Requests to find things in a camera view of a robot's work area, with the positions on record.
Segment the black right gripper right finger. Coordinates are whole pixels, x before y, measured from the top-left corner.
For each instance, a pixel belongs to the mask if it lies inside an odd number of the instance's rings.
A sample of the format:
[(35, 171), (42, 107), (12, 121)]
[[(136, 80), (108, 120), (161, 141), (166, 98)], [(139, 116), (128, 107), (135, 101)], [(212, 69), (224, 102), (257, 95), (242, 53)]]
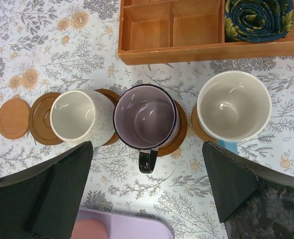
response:
[(228, 238), (294, 239), (294, 177), (211, 141), (202, 153)]

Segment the grey purple ceramic mug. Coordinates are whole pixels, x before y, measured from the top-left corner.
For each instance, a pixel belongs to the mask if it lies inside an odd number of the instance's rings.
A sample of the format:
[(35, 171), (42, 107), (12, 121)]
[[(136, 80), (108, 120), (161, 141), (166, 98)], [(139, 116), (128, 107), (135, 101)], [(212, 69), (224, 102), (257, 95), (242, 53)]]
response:
[(168, 146), (180, 129), (180, 116), (172, 97), (162, 88), (142, 84), (121, 95), (113, 112), (119, 139), (139, 151), (141, 173), (152, 173), (158, 151)]

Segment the light bamboo coaster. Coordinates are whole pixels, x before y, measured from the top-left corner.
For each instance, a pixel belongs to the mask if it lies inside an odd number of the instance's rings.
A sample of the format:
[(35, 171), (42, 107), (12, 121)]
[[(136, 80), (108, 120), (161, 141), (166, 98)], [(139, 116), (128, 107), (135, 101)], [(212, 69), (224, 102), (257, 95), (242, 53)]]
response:
[(23, 137), (29, 130), (30, 106), (21, 98), (6, 101), (0, 108), (0, 134), (7, 139)]
[(193, 130), (195, 132), (195, 134), (203, 141), (212, 141), (217, 143), (217, 140), (213, 137), (211, 137), (210, 135), (208, 135), (201, 127), (199, 121), (198, 121), (198, 115), (197, 115), (197, 105), (194, 106), (193, 108), (193, 112), (192, 112), (192, 117), (191, 117), (191, 121), (192, 121), (192, 127)]

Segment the dark wooden grooved coaster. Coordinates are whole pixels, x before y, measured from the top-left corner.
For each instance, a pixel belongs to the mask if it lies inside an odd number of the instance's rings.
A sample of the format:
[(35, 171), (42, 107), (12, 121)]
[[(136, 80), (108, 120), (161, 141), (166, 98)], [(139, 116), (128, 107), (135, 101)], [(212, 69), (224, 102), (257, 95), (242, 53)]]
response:
[(28, 127), (33, 138), (43, 145), (57, 145), (63, 141), (54, 133), (50, 124), (50, 112), (60, 93), (51, 92), (40, 96), (32, 105)]
[[(107, 96), (114, 105), (116, 105), (117, 101), (119, 100), (120, 96), (108, 89), (96, 89), (97, 92)], [(116, 132), (113, 134), (113, 136), (104, 144), (104, 146), (110, 145), (115, 143), (119, 139), (118, 135)]]
[(179, 130), (175, 138), (168, 145), (165, 145), (165, 147), (161, 147), (159, 149), (157, 154), (158, 157), (166, 156), (176, 151), (181, 146), (181, 144), (183, 143), (187, 135), (187, 130), (188, 130), (187, 116), (184, 112), (184, 109), (181, 107), (181, 105), (177, 101), (175, 101), (175, 104), (177, 106), (179, 116), (180, 116)]

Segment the lavender plastic serving tray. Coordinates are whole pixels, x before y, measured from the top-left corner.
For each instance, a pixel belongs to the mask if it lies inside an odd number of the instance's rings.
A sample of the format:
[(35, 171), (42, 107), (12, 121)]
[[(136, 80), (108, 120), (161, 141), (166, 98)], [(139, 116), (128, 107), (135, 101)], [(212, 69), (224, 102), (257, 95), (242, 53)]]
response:
[(169, 227), (156, 219), (128, 216), (80, 208), (76, 221), (97, 219), (108, 232), (108, 239), (173, 239)]

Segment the white floral tablecloth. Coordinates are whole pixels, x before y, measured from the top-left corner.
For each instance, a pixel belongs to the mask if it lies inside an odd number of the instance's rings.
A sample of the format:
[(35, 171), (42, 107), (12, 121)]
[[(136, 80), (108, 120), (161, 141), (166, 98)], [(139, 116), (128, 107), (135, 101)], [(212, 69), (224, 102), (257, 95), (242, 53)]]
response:
[[(119, 95), (138, 84), (166, 90), (191, 117), (203, 84), (241, 70), (267, 86), (273, 112), (256, 137), (238, 143), (241, 156), (294, 176), (294, 56), (125, 65), (118, 56), (117, 0), (0, 0), (0, 107), (12, 98), (32, 105), (48, 92), (109, 89)], [(96, 148), (82, 206), (159, 219), (178, 239), (223, 239), (209, 184), (202, 140), (188, 127), (182, 145), (157, 159), (152, 174), (138, 169), (138, 153), (120, 140)], [(0, 134), (0, 177), (64, 152), (27, 133)]]

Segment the white ceramic mug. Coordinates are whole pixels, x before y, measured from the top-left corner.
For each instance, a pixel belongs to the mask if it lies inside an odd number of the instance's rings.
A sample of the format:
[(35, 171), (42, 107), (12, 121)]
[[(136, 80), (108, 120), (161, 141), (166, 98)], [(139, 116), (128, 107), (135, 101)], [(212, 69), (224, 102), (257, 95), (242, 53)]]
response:
[(107, 143), (115, 134), (114, 103), (93, 90), (71, 90), (62, 93), (50, 112), (51, 127), (69, 146), (90, 141), (93, 147)]

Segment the orange wooden compartment tray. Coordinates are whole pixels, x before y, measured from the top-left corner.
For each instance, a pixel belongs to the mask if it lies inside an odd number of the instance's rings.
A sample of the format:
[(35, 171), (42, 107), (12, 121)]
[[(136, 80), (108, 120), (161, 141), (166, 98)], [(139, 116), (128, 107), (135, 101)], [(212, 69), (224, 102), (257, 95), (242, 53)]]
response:
[(225, 2), (123, 0), (119, 57), (127, 65), (139, 65), (294, 55), (294, 21), (290, 32), (275, 41), (227, 42)]

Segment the light blue ceramic mug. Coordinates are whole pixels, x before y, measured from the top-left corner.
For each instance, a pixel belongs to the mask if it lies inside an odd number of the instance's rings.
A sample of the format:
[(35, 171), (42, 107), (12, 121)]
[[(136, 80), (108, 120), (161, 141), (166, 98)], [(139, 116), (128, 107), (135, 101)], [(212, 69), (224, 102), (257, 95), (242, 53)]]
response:
[(196, 102), (197, 122), (217, 144), (237, 154), (237, 143), (259, 134), (272, 113), (267, 87), (255, 76), (226, 71), (210, 78)]

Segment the dark floral rolled cloth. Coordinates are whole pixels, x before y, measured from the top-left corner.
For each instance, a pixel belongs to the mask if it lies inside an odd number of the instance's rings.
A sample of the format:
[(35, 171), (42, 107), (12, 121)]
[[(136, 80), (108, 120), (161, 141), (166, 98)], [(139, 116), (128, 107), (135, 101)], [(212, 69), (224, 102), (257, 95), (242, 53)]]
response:
[(284, 38), (294, 21), (291, 0), (227, 0), (224, 31), (227, 42), (268, 42)]

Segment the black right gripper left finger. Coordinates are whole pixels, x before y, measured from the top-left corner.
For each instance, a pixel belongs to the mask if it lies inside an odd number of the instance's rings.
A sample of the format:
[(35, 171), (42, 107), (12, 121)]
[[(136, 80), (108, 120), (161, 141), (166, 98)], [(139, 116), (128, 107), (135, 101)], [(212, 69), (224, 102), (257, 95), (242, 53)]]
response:
[(0, 239), (69, 239), (93, 158), (92, 143), (0, 178)]

